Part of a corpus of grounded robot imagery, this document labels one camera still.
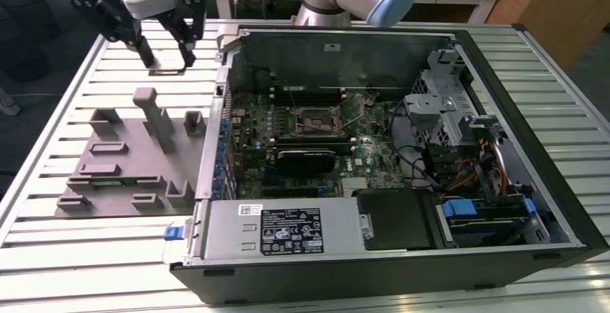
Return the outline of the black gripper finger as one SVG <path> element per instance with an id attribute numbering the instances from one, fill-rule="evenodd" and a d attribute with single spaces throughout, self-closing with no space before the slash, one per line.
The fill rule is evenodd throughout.
<path id="1" fill-rule="evenodd" d="M 122 41 L 129 50 L 139 54 L 149 69 L 155 56 L 142 34 L 142 23 L 130 14 L 122 0 L 70 0 L 70 4 L 110 42 Z"/>
<path id="2" fill-rule="evenodd" d="M 159 14 L 159 22 L 178 42 L 185 68 L 195 63 L 194 49 L 197 41 L 202 40 L 206 27 L 206 4 L 207 0 L 178 0 L 178 6 Z M 179 7 L 191 12 L 190 24 L 181 15 Z"/>

